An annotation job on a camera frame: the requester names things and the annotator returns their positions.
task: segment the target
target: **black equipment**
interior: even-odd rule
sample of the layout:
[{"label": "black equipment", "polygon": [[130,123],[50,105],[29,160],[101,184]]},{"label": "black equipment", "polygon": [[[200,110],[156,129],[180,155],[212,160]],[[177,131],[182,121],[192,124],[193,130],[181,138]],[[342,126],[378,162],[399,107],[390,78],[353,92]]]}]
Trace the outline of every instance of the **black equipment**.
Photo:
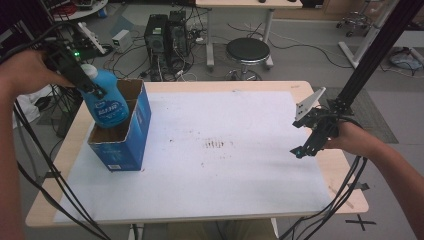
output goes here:
[{"label": "black equipment", "polygon": [[169,35],[172,41],[172,56],[187,57],[187,28],[186,28],[186,11],[171,11],[169,13]]},{"label": "black equipment", "polygon": [[163,81],[162,71],[171,68],[172,45],[167,34],[168,15],[152,14],[144,32],[144,40],[150,60],[150,76],[152,81]]}]

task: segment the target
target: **cardboard box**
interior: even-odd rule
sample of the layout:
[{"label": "cardboard box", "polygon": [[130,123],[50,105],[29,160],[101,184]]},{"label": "cardboard box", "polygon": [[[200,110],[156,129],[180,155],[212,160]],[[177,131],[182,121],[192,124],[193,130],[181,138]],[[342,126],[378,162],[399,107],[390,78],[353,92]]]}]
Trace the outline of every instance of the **cardboard box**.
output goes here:
[{"label": "cardboard box", "polygon": [[143,80],[119,80],[130,117],[113,128],[94,126],[88,145],[110,171],[139,171],[143,161],[151,110]]}]

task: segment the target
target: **human arm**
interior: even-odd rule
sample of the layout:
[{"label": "human arm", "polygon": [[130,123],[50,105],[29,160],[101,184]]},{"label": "human arm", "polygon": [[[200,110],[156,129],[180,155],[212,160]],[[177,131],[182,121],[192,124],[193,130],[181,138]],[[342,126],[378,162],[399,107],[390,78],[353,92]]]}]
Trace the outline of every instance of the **human arm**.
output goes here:
[{"label": "human arm", "polygon": [[400,153],[352,123],[339,123],[339,137],[324,148],[343,149],[371,160],[383,175],[418,239],[424,239],[424,177]]},{"label": "human arm", "polygon": [[71,86],[44,66],[41,52],[24,51],[0,65],[0,240],[24,239],[13,144],[13,103],[17,96],[36,92],[48,84]]}]

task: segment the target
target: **desk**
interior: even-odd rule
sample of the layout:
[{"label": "desk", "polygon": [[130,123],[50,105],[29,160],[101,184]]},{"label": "desk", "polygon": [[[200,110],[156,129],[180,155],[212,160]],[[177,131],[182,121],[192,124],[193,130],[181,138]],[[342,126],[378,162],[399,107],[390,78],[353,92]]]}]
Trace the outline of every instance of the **desk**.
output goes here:
[{"label": "desk", "polygon": [[[296,9],[301,8],[302,3],[300,0],[296,2],[289,2],[287,0],[267,0],[265,3],[260,3],[258,0],[196,0],[196,5],[198,7],[207,8],[207,43],[206,43],[206,55],[207,61],[206,65],[208,68],[212,69],[214,67],[214,56],[213,56],[213,43],[212,43],[212,21],[214,21],[213,8],[250,8],[250,9],[264,9],[266,12],[266,21],[265,21],[265,31],[263,41],[268,42],[269,31],[271,30],[272,17],[274,15],[274,10],[276,8],[285,8],[285,9]],[[234,16],[235,12],[229,12],[230,15]],[[273,62],[271,56],[266,61],[266,66],[268,68],[273,67]]]},{"label": "desk", "polygon": [[[307,82],[303,81],[273,81],[273,82],[172,82],[172,83],[146,83],[148,93],[170,93],[170,92],[223,92],[223,91],[285,91],[292,94],[295,102],[300,102],[312,93]],[[74,123],[64,140],[64,143],[56,157],[55,165],[62,172],[65,179],[68,178],[70,170],[80,151],[81,145],[92,123],[92,118],[83,105],[78,112]],[[330,197],[335,195],[345,177],[349,165],[340,150],[326,150],[317,155],[318,165],[323,174],[324,182],[328,187]],[[44,188],[57,200],[60,201],[62,193],[56,186],[54,180],[46,179]],[[361,192],[355,190],[338,213],[360,213],[368,210],[368,204]],[[56,210],[51,207],[39,194],[27,216],[26,223],[31,227],[52,227],[66,225],[54,221]],[[144,222],[160,222],[164,219],[145,219]],[[104,221],[109,224],[134,223],[127,221]]]}]

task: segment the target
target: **metal stool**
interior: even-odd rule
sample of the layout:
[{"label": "metal stool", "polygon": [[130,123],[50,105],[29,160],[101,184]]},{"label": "metal stool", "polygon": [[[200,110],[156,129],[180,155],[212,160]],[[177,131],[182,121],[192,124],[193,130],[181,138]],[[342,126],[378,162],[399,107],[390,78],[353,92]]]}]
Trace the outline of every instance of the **metal stool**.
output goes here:
[{"label": "metal stool", "polygon": [[341,28],[344,25],[349,26],[351,30],[346,33],[346,37],[353,36],[354,31],[357,28],[362,29],[364,32],[364,36],[367,35],[368,30],[373,24],[372,19],[365,15],[368,6],[371,2],[382,2],[383,0],[365,0],[364,4],[362,4],[361,10],[359,12],[350,12],[348,16],[342,19],[339,23],[337,23],[336,27]]},{"label": "metal stool", "polygon": [[230,80],[259,80],[262,78],[256,72],[248,70],[247,66],[257,65],[269,58],[269,47],[266,43],[255,38],[237,38],[227,44],[228,58],[241,64],[241,70],[231,70],[227,74]]}]

